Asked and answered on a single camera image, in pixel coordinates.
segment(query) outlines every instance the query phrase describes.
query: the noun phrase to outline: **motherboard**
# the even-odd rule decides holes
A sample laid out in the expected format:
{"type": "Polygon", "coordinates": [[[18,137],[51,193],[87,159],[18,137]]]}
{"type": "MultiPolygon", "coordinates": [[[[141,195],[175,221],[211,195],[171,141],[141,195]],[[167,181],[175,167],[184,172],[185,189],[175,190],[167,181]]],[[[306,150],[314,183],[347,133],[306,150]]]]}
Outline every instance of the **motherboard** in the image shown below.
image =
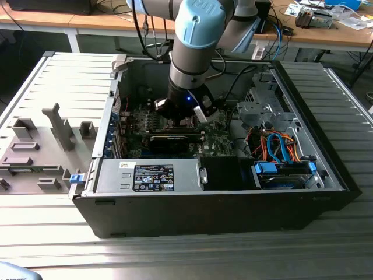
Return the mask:
{"type": "Polygon", "coordinates": [[[196,116],[178,126],[147,106],[139,105],[122,114],[122,143],[126,158],[195,158],[232,156],[224,112],[212,122],[201,124],[196,116]]]}

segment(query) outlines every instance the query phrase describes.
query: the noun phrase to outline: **computer case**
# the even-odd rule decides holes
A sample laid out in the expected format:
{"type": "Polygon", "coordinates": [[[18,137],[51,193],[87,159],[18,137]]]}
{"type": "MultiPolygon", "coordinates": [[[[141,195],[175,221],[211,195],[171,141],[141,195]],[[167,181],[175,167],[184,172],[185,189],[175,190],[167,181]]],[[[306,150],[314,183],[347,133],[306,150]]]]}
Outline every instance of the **computer case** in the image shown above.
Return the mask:
{"type": "Polygon", "coordinates": [[[97,0],[6,0],[14,11],[51,11],[89,15],[97,0]]]}

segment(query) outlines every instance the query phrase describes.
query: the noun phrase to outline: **power supply label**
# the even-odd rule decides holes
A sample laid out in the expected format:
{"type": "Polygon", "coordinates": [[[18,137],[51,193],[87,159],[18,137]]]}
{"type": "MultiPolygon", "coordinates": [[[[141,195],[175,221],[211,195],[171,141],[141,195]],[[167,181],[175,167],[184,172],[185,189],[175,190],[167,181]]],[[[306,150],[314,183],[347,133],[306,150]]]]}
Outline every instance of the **power supply label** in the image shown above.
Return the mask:
{"type": "Polygon", "coordinates": [[[174,191],[173,165],[136,165],[133,174],[134,191],[174,191]]]}

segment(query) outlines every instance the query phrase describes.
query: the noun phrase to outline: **blue drive bracket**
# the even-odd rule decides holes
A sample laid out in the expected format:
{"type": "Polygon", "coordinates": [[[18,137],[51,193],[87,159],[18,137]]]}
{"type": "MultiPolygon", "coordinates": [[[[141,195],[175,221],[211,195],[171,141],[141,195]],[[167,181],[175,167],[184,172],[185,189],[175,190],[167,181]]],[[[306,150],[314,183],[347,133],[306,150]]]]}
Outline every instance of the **blue drive bracket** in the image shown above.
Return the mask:
{"type": "Polygon", "coordinates": [[[308,168],[312,173],[315,173],[317,171],[316,165],[313,162],[310,162],[308,164],[308,168]]]}
{"type": "Polygon", "coordinates": [[[70,176],[70,184],[84,185],[86,181],[86,173],[73,174],[70,176]]]}
{"type": "Polygon", "coordinates": [[[277,167],[273,162],[258,162],[255,165],[255,171],[257,174],[277,173],[277,167]]]}

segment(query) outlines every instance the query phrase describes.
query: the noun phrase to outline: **white table leg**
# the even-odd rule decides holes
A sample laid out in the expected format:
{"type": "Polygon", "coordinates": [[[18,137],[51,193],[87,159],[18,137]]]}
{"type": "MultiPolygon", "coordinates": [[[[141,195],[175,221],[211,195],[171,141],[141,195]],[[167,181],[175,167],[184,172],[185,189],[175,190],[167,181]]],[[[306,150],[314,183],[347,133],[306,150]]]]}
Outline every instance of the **white table leg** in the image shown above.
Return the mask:
{"type": "Polygon", "coordinates": [[[75,28],[68,28],[65,29],[65,34],[68,36],[71,51],[73,53],[79,53],[78,31],[75,28]]]}

